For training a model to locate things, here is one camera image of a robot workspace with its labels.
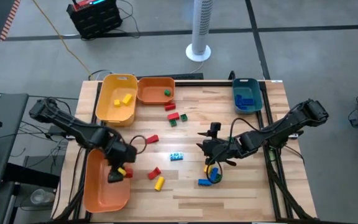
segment black stand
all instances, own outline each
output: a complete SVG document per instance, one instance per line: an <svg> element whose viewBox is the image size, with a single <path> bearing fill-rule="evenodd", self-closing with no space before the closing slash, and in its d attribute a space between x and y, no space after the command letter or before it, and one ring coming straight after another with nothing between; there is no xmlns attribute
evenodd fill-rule
<svg viewBox="0 0 358 224"><path fill-rule="evenodd" d="M19 165L7 163L4 181L19 182L23 184L34 184L41 187L57 188L59 177L53 174L39 172Z"/></svg>

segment blue lego brick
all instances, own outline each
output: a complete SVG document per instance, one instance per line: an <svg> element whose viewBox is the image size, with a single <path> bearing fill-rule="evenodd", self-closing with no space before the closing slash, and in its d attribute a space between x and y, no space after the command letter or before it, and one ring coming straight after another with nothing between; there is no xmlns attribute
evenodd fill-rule
<svg viewBox="0 0 358 224"><path fill-rule="evenodd" d="M204 180L204 179L198 179L198 185L202 185L202 186L211 186L212 183L209 180Z"/></svg>
<svg viewBox="0 0 358 224"><path fill-rule="evenodd" d="M241 106L241 95L236 95L236 97L234 98L234 102L237 106Z"/></svg>
<svg viewBox="0 0 358 224"><path fill-rule="evenodd" d="M218 174L218 168L217 168L217 167L214 167L214 168L212 169L212 173L211 173L211 177L210 177L213 182L215 182L216 174Z"/></svg>
<svg viewBox="0 0 358 224"><path fill-rule="evenodd" d="M242 99L241 101L242 105L246 105L246 106L249 106L249 105L254 105L254 99Z"/></svg>
<svg viewBox="0 0 358 224"><path fill-rule="evenodd" d="M173 152L170 154L171 161L182 160L183 152Z"/></svg>

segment wooden table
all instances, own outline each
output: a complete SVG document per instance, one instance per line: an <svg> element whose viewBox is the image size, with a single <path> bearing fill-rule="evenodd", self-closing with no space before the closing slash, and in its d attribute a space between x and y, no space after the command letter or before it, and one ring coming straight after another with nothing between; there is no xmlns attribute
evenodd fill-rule
<svg viewBox="0 0 358 224"><path fill-rule="evenodd" d="M91 122L98 82L83 82L75 116ZM282 82L266 81L273 119L282 118L289 110ZM211 122L222 123L220 138L229 136L234 113L232 88L228 86L176 87L176 110L165 111L163 106L137 104L135 122L130 127L118 128L128 142L136 134L149 137L158 134L160 141L147 146L133 164L134 178L131 180L131 199L120 211L93 213L92 222L202 222L227 221L251 222L274 221L263 149L245 159L235 159L236 167L223 164L223 180L212 187L199 187L198 179L205 179L203 172L205 156L196 145L204 137L197 135L209 129ZM187 122L178 122L171 128L167 115L173 112L186 113ZM267 125L265 110L262 111ZM241 116L258 127L256 115ZM239 121L234 133L250 130ZM142 148L141 140L135 142ZM288 145L297 151L297 141L289 140ZM61 214L69 202L73 169L79 146L68 145L62 169L62 196L56 212ZM184 152L183 161L171 162L170 152ZM77 191L82 168L83 153L77 166L74 193ZM313 199L302 160L283 149L283 168L289 191L307 213L315 217ZM165 184L161 192L154 190L157 179L149 180L147 173L159 167ZM277 189L282 216L285 217L282 195ZM80 218L85 216L81 208Z"/></svg>

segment red lego brick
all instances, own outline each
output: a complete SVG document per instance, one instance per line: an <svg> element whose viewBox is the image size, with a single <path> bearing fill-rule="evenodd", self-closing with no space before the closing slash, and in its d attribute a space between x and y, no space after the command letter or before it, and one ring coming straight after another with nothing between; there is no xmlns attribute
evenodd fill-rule
<svg viewBox="0 0 358 224"><path fill-rule="evenodd" d="M176 104L174 104L174 103L167 104L167 105L165 105L165 111L173 110L173 109L175 109L176 107L177 107L177 106L176 106Z"/></svg>
<svg viewBox="0 0 358 224"><path fill-rule="evenodd" d="M158 142L158 135L154 134L153 136L146 139L146 144Z"/></svg>
<svg viewBox="0 0 358 224"><path fill-rule="evenodd" d="M179 113L173 113L168 115L168 120L172 120L172 119L179 119Z"/></svg>
<svg viewBox="0 0 358 224"><path fill-rule="evenodd" d="M125 171L127 172L127 175L125 175L125 178L132 178L134 176L134 170L131 168L125 168Z"/></svg>
<svg viewBox="0 0 358 224"><path fill-rule="evenodd" d="M160 175L161 171L158 167L156 167L152 172L149 172L148 177L150 180L154 179L156 176Z"/></svg>

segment yellow lego brick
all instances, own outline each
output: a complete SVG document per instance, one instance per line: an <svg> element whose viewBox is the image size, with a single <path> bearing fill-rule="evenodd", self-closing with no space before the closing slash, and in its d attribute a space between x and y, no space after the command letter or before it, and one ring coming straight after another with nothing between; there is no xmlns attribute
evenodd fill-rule
<svg viewBox="0 0 358 224"><path fill-rule="evenodd" d="M127 172L126 172L123 168L121 168L121 167L119 167L119 168L117 169L117 171L120 172L123 176L126 176L126 175L127 175Z"/></svg>
<svg viewBox="0 0 358 224"><path fill-rule="evenodd" d="M122 100L122 102L128 106L129 102L131 101L132 99L132 95L131 94L127 94L124 99Z"/></svg>
<svg viewBox="0 0 358 224"><path fill-rule="evenodd" d="M114 106L115 107L120 107L121 103L119 102L119 100L114 100Z"/></svg>
<svg viewBox="0 0 358 224"><path fill-rule="evenodd" d="M165 179L163 177L159 177L157 183L155 183L154 189L160 191L164 182Z"/></svg>
<svg viewBox="0 0 358 224"><path fill-rule="evenodd" d="M204 172L206 172L206 168L208 167L208 165L205 165L204 167ZM212 166L209 166L209 169L208 169L208 174L211 174L211 171L212 171Z"/></svg>

